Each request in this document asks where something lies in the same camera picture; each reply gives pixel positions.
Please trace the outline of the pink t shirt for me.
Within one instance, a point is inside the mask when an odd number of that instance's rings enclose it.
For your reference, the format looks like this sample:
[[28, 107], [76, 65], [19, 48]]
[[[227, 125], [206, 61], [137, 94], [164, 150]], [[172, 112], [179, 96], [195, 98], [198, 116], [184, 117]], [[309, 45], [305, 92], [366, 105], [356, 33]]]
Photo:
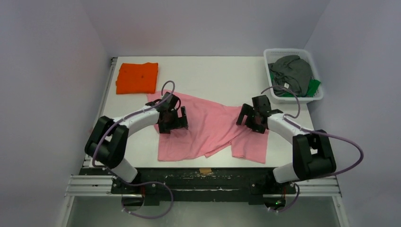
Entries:
[[237, 125], [239, 106], [226, 106], [206, 99], [175, 93], [186, 108], [188, 129], [161, 133], [158, 161], [182, 161], [210, 157], [230, 147], [231, 155], [257, 163], [266, 162], [268, 132], [253, 132]]

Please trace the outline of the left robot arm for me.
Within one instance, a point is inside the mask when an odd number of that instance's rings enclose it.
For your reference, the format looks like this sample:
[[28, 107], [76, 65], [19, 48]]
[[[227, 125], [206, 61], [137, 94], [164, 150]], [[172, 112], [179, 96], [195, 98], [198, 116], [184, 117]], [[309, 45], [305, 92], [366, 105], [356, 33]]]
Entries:
[[122, 117], [100, 117], [92, 130], [84, 152], [123, 180], [128, 193], [140, 190], [138, 171], [124, 157], [128, 138], [134, 133], [157, 125], [160, 134], [188, 129], [186, 108], [179, 97], [165, 92], [161, 99], [146, 103], [141, 109]]

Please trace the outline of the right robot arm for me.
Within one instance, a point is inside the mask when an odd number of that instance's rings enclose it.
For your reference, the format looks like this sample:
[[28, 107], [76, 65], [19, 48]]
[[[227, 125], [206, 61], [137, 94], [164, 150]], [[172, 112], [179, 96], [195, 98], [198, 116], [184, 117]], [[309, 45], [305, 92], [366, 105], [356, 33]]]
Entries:
[[309, 180], [334, 173], [337, 166], [329, 138], [323, 130], [303, 129], [289, 119], [289, 114], [272, 109], [266, 95], [252, 98], [252, 105], [243, 104], [236, 124], [244, 124], [253, 132], [273, 131], [292, 145], [292, 162], [273, 169], [265, 180], [270, 192], [278, 192], [284, 183]]

